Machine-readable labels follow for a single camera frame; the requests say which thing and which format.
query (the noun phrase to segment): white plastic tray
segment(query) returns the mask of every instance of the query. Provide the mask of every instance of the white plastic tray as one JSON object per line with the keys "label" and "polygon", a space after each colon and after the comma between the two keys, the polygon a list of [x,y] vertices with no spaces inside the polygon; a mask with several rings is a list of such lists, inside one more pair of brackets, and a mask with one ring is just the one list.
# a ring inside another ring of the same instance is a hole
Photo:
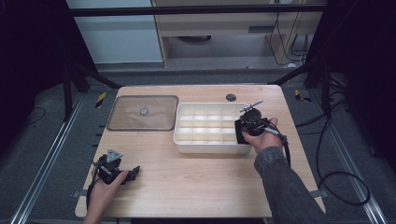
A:
{"label": "white plastic tray", "polygon": [[236,142],[234,122],[246,104],[182,103],[177,107],[174,141],[182,153],[246,154]]}

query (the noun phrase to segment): white cabinet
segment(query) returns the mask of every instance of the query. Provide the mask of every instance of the white cabinet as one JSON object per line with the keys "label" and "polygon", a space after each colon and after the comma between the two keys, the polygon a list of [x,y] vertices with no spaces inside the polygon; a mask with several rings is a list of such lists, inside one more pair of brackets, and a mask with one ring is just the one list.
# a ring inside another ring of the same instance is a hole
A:
{"label": "white cabinet", "polygon": [[[151,7],[150,0],[66,0],[70,8]],[[75,17],[96,64],[162,63],[153,16]]]}

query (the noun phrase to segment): small round object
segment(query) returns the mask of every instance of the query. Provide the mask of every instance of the small round object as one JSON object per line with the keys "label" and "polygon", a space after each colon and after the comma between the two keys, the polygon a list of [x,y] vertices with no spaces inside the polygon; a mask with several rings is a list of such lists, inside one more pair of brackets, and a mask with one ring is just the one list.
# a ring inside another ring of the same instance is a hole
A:
{"label": "small round object", "polygon": [[140,109],[140,114],[141,115],[147,115],[148,113],[149,113],[149,110],[147,108],[144,107],[144,108]]}
{"label": "small round object", "polygon": [[232,94],[232,93],[227,94],[227,95],[225,96],[225,98],[226,98],[229,102],[234,102],[234,101],[236,100],[235,94]]}

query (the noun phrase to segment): gray floor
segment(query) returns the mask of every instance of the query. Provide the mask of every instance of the gray floor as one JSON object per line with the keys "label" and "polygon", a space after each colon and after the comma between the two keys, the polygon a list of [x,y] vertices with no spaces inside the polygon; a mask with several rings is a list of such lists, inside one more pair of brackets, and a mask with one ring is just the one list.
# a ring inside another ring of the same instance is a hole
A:
{"label": "gray floor", "polygon": [[[262,35],[253,36],[213,36],[210,41],[191,41],[175,38],[172,41],[170,60],[166,68],[136,68],[132,73],[105,72],[104,76],[123,85],[171,85],[171,84],[230,84],[230,83],[266,83],[286,75],[291,68],[279,66],[272,57],[268,43]],[[299,65],[298,58],[294,63]],[[71,197],[75,189],[81,189],[90,168],[100,133],[106,124],[111,106],[117,94],[116,90],[88,78],[92,87],[89,93],[76,93],[74,99],[82,97],[81,108],[65,139],[61,151],[49,173],[48,179],[36,198],[29,221],[36,223],[65,223],[79,221],[74,214],[77,199]],[[305,90],[298,76],[282,87],[290,112],[296,124],[312,119],[320,114],[315,102],[297,100],[294,91],[300,90],[303,97],[315,99],[319,88]],[[105,91],[106,99],[101,108],[95,108],[98,95]],[[342,100],[342,95],[334,95],[334,102]],[[41,92],[36,97],[35,109],[19,136],[12,144],[12,154],[2,160],[0,166],[0,223],[8,223],[35,179],[41,163],[51,148],[52,142],[64,117],[63,89],[55,86]],[[336,132],[343,147],[355,162],[364,181],[374,195],[380,211],[388,223],[396,223],[396,174],[383,158],[370,156],[368,145],[348,112],[348,105],[337,107],[332,113],[332,127],[324,134],[319,154],[319,167],[323,174],[347,169],[340,159],[339,144],[334,141]],[[324,120],[299,128],[305,153],[313,173],[316,172],[315,155],[319,134]],[[329,180],[328,185],[349,200],[357,200],[352,179],[337,176]],[[327,215],[334,223],[371,223],[367,208],[342,203],[332,195],[323,199]],[[144,223],[146,220],[135,220]],[[246,220],[227,220],[228,223],[247,223]],[[219,223],[206,220],[205,223]]]}

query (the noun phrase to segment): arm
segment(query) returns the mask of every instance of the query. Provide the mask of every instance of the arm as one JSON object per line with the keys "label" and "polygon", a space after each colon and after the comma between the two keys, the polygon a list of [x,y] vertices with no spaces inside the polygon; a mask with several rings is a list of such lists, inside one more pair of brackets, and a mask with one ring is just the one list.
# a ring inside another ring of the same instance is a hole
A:
{"label": "arm", "polygon": [[[277,119],[270,121],[277,124]],[[268,132],[260,136],[243,135],[258,154],[254,167],[262,177],[275,223],[327,223],[301,178],[289,168],[279,138]]]}
{"label": "arm", "polygon": [[109,185],[103,182],[102,179],[96,181],[91,192],[90,206],[88,207],[87,216],[84,218],[84,224],[101,223],[103,213],[113,200],[120,184],[127,175],[128,171],[123,171]]}

